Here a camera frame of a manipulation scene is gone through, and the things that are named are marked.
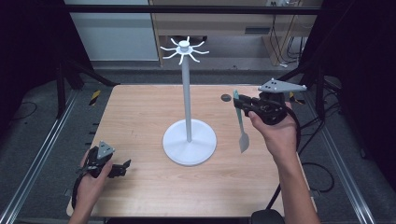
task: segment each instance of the hand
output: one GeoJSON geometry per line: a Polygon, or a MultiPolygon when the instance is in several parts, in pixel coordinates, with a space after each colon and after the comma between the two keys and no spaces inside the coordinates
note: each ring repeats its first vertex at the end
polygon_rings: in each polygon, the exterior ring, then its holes
{"type": "MultiPolygon", "coordinates": [[[[89,150],[82,158],[80,167],[84,165],[88,152],[89,150]]],[[[108,161],[97,178],[94,178],[90,174],[86,174],[82,177],[78,186],[76,208],[73,215],[70,217],[69,223],[87,223],[92,209],[103,191],[107,176],[110,173],[112,166],[113,162],[108,161]]]]}
{"type": "Polygon", "coordinates": [[[273,155],[275,162],[288,160],[296,156],[296,123],[290,115],[287,115],[276,125],[267,125],[253,111],[248,113],[253,126],[262,134],[265,145],[273,155]]]}

